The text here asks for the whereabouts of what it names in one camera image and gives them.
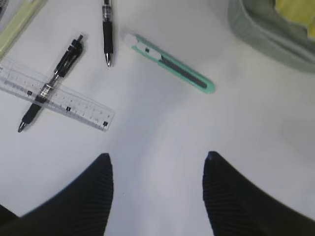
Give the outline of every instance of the pen tip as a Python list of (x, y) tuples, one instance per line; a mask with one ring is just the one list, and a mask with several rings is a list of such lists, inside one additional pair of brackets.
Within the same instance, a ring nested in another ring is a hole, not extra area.
[(111, 66), (111, 55), (110, 55), (110, 53), (106, 53), (105, 54), (105, 58), (106, 58), (107, 66), (110, 67)]
[(26, 127), (26, 125), (27, 124), (25, 122), (21, 122), (19, 129), (18, 129), (18, 132), (21, 133), (24, 130), (24, 128)]

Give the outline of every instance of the white desk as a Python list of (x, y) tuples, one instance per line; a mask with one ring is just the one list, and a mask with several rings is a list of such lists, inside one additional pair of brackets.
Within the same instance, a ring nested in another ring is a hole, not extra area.
[(83, 32), (86, 51), (64, 85), (116, 111), (107, 133), (50, 111), (17, 133), (29, 103), (0, 92), (0, 204), (18, 215), (69, 184), (102, 152), (115, 196), (106, 235), (212, 235), (203, 164), (220, 152), (263, 190), (315, 218), (315, 78), (237, 40), (227, 0), (113, 0), (128, 27), (211, 78), (204, 95), (116, 40), (103, 55), (101, 0), (50, 0), (8, 55), (49, 75)]

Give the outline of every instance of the black pen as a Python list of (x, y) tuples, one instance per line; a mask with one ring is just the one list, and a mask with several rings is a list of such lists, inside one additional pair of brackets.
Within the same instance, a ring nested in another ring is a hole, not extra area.
[(41, 89), (40, 93), (36, 96), (35, 103), (31, 105), (29, 110), (24, 115), (22, 122), (19, 126), (18, 132), (21, 133), (23, 129), (30, 124), (34, 118), (36, 117), (37, 113), (40, 111), (41, 106), (39, 104), (44, 104), (49, 99), (51, 93), (54, 90), (54, 87), (60, 81), (61, 78), (66, 76), (70, 68), (73, 66), (75, 61), (79, 58), (83, 51), (83, 45), (81, 43), (83, 36), (80, 35), (78, 39), (74, 39), (71, 45), (68, 47), (68, 50), (64, 54), (61, 61), (58, 63), (53, 78), (46, 83), (43, 88)]
[(112, 63), (112, 56), (114, 53), (113, 45), (113, 15), (112, 15), (112, 1), (104, 0), (103, 4), (103, 34), (104, 34), (104, 53), (107, 66), (110, 67)]

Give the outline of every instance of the ruler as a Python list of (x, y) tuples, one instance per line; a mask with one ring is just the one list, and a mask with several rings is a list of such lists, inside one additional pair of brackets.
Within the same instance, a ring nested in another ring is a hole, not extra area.
[(7, 57), (0, 61), (0, 90), (98, 130), (108, 130), (115, 112), (65, 86), (57, 85), (45, 104), (35, 102), (37, 94), (48, 80), (48, 77)]

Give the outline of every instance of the pen barrel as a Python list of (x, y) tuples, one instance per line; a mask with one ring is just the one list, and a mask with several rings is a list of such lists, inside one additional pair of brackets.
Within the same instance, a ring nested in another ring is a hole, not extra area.
[[(43, 97), (40, 97), (40, 96), (37, 96), (35, 101), (37, 103), (44, 104), (47, 101), (47, 99), (43, 98)], [(24, 117), (22, 119), (22, 122), (24, 122), (26, 124), (30, 124), (34, 120), (34, 118), (36, 117), (36, 115), (40, 111), (40, 109), (41, 109), (40, 105), (33, 103), (31, 105), (31, 107), (29, 108), (29, 110), (24, 115)]]
[(114, 53), (113, 45), (113, 24), (111, 22), (103, 22), (104, 33), (104, 53)]

